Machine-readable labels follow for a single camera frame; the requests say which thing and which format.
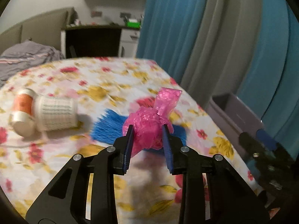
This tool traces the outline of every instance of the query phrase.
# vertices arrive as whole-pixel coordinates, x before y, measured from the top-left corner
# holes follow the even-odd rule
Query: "electrical outlet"
[[[125,12],[120,12],[119,17],[120,18],[127,17],[127,19],[129,19],[129,18],[131,18],[131,14],[130,13],[125,13]]]
[[[101,17],[102,16],[102,11],[91,11],[91,17]]]

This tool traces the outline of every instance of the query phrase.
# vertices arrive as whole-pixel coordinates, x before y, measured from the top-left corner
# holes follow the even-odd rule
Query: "shelf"
[[[138,31],[139,29],[137,28],[131,28],[131,27],[126,27],[122,25],[78,25],[78,26],[66,26],[63,27],[61,30],[69,31],[69,30],[76,30],[76,29],[131,29],[131,30],[136,30]]]

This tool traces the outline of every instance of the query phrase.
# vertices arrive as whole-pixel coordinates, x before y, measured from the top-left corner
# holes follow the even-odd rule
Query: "green box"
[[[130,28],[140,28],[140,23],[134,23],[134,22],[127,22],[126,24],[127,27],[130,27]]]

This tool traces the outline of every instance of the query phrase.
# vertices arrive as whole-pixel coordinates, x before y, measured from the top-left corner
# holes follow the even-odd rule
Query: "blue brush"
[[[122,136],[123,124],[127,118],[127,116],[119,115],[113,110],[107,109],[106,114],[102,118],[98,118],[99,120],[94,123],[90,133],[91,138],[103,143],[113,144],[116,138]],[[172,126],[174,133],[171,135],[179,137],[183,145],[186,145],[187,136],[184,127],[179,125]]]

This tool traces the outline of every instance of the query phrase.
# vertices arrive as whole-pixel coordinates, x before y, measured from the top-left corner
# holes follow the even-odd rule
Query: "white cylindrical container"
[[[76,127],[78,123],[75,99],[39,96],[34,112],[38,131]]]

